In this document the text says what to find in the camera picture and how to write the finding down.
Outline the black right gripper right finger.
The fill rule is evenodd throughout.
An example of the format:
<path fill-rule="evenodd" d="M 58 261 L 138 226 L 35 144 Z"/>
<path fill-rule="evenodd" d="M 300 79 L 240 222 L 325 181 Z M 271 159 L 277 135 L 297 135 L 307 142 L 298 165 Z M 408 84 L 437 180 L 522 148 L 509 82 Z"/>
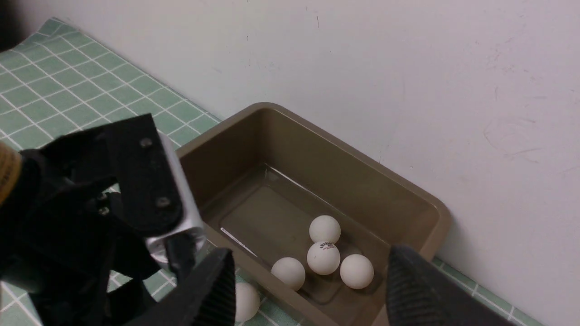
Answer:
<path fill-rule="evenodd" d="M 410 246 L 390 248 L 386 314 L 391 326 L 511 326 Z"/>

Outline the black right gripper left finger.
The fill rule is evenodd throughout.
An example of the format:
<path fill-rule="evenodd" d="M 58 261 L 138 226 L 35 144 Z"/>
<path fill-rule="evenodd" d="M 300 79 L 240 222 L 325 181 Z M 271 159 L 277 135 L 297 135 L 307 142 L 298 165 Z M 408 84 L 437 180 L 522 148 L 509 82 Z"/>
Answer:
<path fill-rule="evenodd" d="M 233 326 L 236 276 L 232 250 L 215 248 L 183 282 L 128 326 Z"/>

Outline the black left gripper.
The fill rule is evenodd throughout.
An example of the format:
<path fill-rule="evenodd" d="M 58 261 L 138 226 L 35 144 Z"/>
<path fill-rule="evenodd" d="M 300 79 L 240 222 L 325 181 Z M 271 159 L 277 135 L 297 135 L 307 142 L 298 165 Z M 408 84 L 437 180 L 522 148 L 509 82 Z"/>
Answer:
<path fill-rule="evenodd" d="M 124 220 L 103 131 L 1 153 L 1 280 L 44 326 L 127 326 L 161 268 Z"/>

